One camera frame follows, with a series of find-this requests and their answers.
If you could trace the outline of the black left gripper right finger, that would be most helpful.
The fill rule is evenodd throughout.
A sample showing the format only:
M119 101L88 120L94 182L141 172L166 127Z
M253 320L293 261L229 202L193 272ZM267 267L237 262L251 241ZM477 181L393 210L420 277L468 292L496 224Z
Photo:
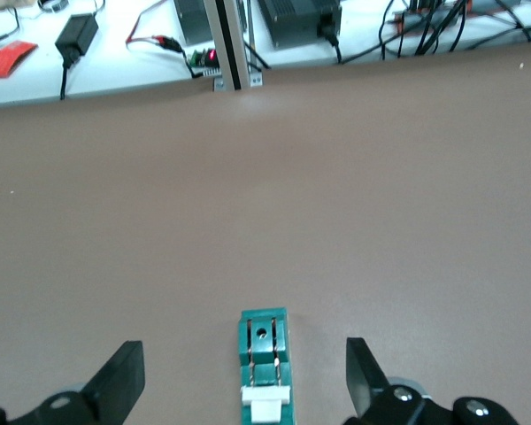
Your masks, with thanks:
M362 337L346 340L346 384L356 411L347 424L518 424L491 399L461 397L446 408L412 381L388 379Z

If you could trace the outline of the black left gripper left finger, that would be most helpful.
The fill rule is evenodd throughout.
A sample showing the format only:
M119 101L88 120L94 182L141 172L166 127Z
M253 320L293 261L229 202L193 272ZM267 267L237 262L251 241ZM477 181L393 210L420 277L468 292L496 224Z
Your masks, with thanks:
M126 341L81 390L59 392L14 419L0 408L0 424L122 424L144 388L143 344Z

